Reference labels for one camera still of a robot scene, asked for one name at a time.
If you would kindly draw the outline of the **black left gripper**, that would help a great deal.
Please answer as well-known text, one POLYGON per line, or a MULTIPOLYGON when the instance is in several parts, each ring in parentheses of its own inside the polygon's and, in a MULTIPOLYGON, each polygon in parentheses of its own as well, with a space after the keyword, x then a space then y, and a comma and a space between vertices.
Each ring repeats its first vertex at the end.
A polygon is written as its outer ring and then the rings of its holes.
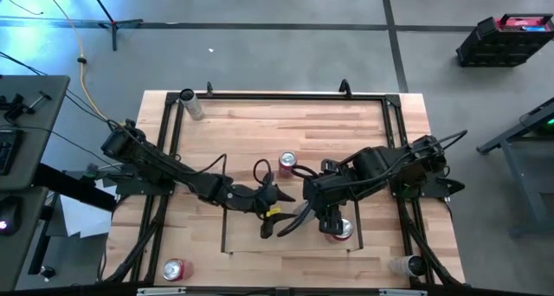
MULTIPOLYGON (((264 215, 277 201, 294 203, 295 198, 289 196, 276 185, 261 185, 256 190, 242 184, 224 185, 225 207, 227 209, 244 213, 264 215)), ((262 219, 260 230, 261 239, 267 239, 273 235, 274 225, 287 219, 296 217, 295 214, 276 213, 265 216, 262 219)))

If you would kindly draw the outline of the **red Fanta soda can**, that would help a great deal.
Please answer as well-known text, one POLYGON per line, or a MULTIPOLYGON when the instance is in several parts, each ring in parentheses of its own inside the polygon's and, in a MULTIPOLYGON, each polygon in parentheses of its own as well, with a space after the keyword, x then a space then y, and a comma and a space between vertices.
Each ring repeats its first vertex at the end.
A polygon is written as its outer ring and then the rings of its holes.
POLYGON ((292 169, 297 164, 296 155, 292 151, 285 151, 279 158, 279 176, 283 178, 292 175, 292 169))
POLYGON ((194 274, 194 264, 186 259, 169 259, 164 264, 162 276, 167 281, 187 280, 194 274))
POLYGON ((348 241, 352 237, 353 230, 354 230, 353 224, 345 218, 342 219, 342 224, 343 224, 343 231, 341 234, 339 235, 325 234, 325 239, 328 242, 330 243, 344 242, 344 241, 348 241))

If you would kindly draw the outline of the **wooden shelf with black legs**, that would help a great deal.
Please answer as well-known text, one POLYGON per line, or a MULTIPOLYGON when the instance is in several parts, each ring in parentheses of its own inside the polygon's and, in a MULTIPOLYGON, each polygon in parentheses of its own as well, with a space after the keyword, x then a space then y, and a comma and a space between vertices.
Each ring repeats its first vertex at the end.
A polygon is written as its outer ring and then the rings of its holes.
POLYGON ((273 234, 267 239, 261 238, 262 221, 251 213, 229 211, 225 218, 225 234, 222 236, 225 253, 258 253, 286 251, 319 251, 339 250, 356 251, 363 246, 361 235, 359 207, 348 202, 340 208, 342 217, 351 222, 353 234, 350 238, 339 241, 319 231, 319 221, 306 220, 289 235, 279 237, 277 234, 293 220, 288 218, 274 225, 273 234))

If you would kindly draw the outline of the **grey metal stand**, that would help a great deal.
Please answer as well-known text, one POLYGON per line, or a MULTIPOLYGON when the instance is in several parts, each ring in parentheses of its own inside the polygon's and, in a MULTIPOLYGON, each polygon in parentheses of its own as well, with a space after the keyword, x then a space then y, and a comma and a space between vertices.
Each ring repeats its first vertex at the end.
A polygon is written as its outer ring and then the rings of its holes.
POLYGON ((524 198, 530 221, 509 230, 510 236, 554 234, 554 97, 519 118, 519 122, 476 147, 481 155, 500 149, 517 189, 524 198))

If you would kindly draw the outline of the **white paper sheets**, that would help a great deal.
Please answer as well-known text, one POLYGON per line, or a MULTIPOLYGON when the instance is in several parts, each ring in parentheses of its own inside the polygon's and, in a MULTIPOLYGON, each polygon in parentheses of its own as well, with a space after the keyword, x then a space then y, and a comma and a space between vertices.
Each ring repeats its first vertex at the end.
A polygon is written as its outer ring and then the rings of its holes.
POLYGON ((86 238, 110 232, 111 211, 81 203, 68 196, 61 196, 61 207, 68 236, 86 238))

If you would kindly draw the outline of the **black desk beam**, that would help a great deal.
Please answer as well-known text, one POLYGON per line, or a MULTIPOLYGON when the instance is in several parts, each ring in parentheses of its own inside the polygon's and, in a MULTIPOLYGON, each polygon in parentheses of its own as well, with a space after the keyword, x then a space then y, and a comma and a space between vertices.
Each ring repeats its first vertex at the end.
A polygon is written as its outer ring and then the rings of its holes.
POLYGON ((116 208, 115 197, 111 194, 45 164, 38 164, 33 185, 48 188, 53 192, 108 212, 113 212, 116 208))

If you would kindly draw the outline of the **black plastic crate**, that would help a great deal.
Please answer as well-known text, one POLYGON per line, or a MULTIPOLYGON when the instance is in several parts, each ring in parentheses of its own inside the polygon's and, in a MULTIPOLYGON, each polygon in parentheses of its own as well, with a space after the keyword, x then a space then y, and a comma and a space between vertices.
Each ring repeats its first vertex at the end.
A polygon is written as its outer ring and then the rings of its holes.
POLYGON ((489 17, 479 22, 456 49, 463 68, 515 68, 526 63, 544 45, 554 40, 554 32, 502 31, 500 19, 489 17))

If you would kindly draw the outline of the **black tripod stand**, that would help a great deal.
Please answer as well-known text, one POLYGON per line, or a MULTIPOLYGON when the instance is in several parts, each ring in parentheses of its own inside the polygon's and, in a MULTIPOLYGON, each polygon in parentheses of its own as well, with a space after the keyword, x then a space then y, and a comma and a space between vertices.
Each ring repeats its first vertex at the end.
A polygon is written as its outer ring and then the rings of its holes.
POLYGON ((112 37, 112 49, 113 51, 116 51, 118 49, 117 34, 119 29, 125 25, 139 26, 142 23, 144 23, 144 20, 137 18, 137 19, 124 20, 124 21, 116 21, 113 19, 108 9, 106 8, 106 6, 100 0, 95 0, 95 1, 100 6, 102 12, 105 14, 107 18, 106 21, 98 21, 98 25, 101 28, 107 29, 110 31, 111 37, 112 37))

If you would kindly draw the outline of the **grey desk with tools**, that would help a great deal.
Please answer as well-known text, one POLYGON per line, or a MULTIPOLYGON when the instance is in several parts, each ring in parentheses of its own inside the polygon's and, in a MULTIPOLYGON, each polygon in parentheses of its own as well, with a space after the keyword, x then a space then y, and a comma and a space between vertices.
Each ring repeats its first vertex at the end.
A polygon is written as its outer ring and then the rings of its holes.
POLYGON ((1 75, 0 95, 12 101, 17 93, 29 106, 40 97, 39 92, 51 96, 35 108, 35 113, 24 113, 13 124, 0 111, 0 130, 22 130, 23 139, 11 166, 10 173, 0 176, 0 190, 22 190, 31 185, 36 168, 41 162, 46 144, 61 109, 70 78, 66 75, 1 75))

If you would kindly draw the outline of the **grey desk with mouse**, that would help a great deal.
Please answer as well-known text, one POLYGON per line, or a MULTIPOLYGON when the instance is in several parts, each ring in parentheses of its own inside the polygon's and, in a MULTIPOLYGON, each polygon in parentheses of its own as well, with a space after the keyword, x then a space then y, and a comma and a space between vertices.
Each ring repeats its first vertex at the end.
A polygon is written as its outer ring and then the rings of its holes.
POLYGON ((0 293, 16 287, 47 194, 48 189, 39 186, 23 191, 0 192, 0 201, 10 196, 22 199, 20 228, 13 235, 0 235, 0 293))

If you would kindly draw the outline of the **black computer mouse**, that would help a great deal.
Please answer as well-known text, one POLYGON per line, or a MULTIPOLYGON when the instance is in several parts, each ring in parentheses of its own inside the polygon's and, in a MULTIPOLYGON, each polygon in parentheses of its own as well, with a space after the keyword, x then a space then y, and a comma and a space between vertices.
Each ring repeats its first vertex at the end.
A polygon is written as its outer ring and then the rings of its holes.
POLYGON ((22 199, 16 196, 0 201, 0 235, 13 235, 21 226, 22 199))

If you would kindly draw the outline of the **black keyboard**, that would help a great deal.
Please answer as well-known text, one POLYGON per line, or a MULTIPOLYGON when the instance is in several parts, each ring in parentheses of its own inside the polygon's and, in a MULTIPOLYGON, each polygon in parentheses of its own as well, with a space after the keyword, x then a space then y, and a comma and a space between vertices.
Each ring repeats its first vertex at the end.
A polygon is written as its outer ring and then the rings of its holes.
POLYGON ((0 176, 10 173, 22 139, 22 130, 0 130, 0 176))

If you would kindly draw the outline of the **black clamp tool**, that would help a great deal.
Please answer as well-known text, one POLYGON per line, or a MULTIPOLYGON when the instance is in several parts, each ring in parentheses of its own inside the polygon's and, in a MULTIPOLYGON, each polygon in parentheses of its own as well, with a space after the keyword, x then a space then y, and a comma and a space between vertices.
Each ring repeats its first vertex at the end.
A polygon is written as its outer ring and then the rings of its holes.
POLYGON ((24 98, 19 93, 15 95, 12 101, 7 101, 4 95, 0 95, 0 111, 4 111, 3 118, 13 124, 15 120, 22 114, 35 113, 36 106, 43 100, 52 100, 51 96, 44 93, 43 91, 40 91, 39 94, 40 97, 32 102, 29 106, 23 103, 24 98))

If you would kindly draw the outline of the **silver metal bracket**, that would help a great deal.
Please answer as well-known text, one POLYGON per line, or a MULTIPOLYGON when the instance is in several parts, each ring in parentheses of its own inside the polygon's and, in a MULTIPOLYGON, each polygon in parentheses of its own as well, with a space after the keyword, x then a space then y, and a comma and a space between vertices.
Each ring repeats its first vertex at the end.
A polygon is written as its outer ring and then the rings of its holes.
POLYGON ((413 289, 379 289, 379 296, 428 296, 427 291, 413 289))
POLYGON ((136 296, 182 296, 187 293, 185 286, 139 288, 136 296))

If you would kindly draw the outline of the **black aluminium table frame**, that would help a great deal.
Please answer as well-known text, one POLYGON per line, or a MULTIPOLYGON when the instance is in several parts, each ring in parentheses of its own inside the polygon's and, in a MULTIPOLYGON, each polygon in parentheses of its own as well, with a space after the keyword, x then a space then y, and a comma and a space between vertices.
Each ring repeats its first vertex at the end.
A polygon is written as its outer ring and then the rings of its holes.
MULTIPOLYGON (((299 161, 318 168, 325 159, 341 160, 365 146, 397 142, 400 131, 415 140, 430 131, 423 97, 402 93, 401 124, 385 125, 382 110, 391 100, 374 93, 347 99, 340 93, 215 93, 202 100, 205 116, 195 121, 184 116, 177 152, 193 168, 210 167, 254 186, 265 173, 257 164, 267 159, 271 168, 283 151, 294 152, 299 161)), ((170 197, 161 243, 145 247, 139 274, 153 276, 158 286, 171 258, 194 264, 186 286, 403 288, 406 277, 392 273, 389 263, 404 253, 397 205, 389 190, 381 190, 357 204, 363 246, 356 251, 319 250, 258 253, 225 253, 227 211, 199 201, 180 186, 170 197)))

